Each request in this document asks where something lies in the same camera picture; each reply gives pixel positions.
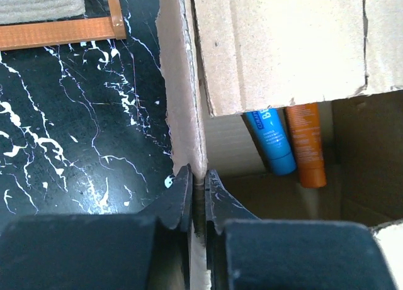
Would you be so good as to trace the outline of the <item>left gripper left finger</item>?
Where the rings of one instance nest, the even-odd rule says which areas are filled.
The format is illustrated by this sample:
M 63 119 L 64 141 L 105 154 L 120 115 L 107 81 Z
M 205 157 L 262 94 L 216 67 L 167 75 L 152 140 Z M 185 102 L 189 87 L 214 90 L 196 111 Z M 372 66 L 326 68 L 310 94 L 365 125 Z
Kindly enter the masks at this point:
M 156 217 L 148 289 L 189 289 L 193 174 L 180 168 L 173 185 L 143 215 Z

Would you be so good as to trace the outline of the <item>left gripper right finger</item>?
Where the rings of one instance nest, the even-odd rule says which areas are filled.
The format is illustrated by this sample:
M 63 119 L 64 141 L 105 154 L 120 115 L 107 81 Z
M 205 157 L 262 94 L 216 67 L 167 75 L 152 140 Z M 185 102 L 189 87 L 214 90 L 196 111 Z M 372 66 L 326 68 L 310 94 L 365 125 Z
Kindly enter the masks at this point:
M 205 221 L 207 269 L 212 289 L 227 289 L 226 248 L 223 236 L 228 220 L 256 220 L 258 217 L 240 203 L 222 184 L 216 170 L 205 178 Z

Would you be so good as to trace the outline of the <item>brown cardboard express box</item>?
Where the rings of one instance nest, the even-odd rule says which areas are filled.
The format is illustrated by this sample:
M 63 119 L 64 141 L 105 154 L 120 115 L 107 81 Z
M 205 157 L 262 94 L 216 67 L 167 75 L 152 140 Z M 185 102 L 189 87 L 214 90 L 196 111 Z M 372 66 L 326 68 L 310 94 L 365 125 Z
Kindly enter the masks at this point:
M 329 210 L 374 226 L 402 287 L 402 0 L 159 0 L 173 171 L 262 171 L 247 110 L 319 103 Z

